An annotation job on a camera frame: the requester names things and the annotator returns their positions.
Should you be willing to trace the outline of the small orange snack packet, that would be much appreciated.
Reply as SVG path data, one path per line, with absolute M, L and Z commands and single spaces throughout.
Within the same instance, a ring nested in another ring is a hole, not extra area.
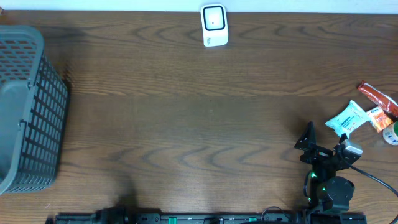
M 369 122 L 378 133 L 393 123 L 390 117 L 379 106 L 367 111 L 366 114 L 369 116 Z

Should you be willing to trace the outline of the teal tissue pack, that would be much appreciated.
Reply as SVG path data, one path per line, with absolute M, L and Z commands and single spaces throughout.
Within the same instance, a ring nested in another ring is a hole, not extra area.
M 355 101 L 351 100 L 340 114 L 327 121 L 325 125 L 333 129 L 339 137 L 346 134 L 346 137 L 349 138 L 353 131 L 368 121 L 370 121 L 368 114 Z

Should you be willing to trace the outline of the orange snack bar wrapper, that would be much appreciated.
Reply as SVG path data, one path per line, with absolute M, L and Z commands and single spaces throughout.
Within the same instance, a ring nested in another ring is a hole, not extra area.
M 382 110 L 397 117 L 397 103 L 390 96 L 385 95 L 364 80 L 358 85 L 357 89 Z

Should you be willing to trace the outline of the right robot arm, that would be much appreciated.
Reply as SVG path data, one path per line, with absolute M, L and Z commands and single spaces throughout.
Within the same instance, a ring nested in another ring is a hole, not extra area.
M 343 214 L 349 210 L 355 186 L 336 173 L 349 169 L 362 156 L 362 147 L 348 139 L 346 134 L 341 135 L 333 149 L 321 147 L 317 144 L 313 122 L 309 122 L 294 148 L 303 151 L 300 160 L 312 167 L 303 187 L 308 208 L 298 212 L 295 221 L 343 223 Z

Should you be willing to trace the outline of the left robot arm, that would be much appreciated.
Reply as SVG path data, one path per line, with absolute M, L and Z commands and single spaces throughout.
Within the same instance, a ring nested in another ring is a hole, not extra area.
M 111 207 L 96 211 L 91 224 L 128 224 L 129 215 L 125 207 Z

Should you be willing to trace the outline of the green lid jar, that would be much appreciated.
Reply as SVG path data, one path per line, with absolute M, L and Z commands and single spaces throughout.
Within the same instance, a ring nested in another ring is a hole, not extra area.
M 382 131 L 382 136 L 384 140 L 393 146 L 398 145 L 398 133 L 397 133 L 397 128 L 398 128 L 398 122 L 394 122 L 390 124 L 388 127 L 384 128 Z

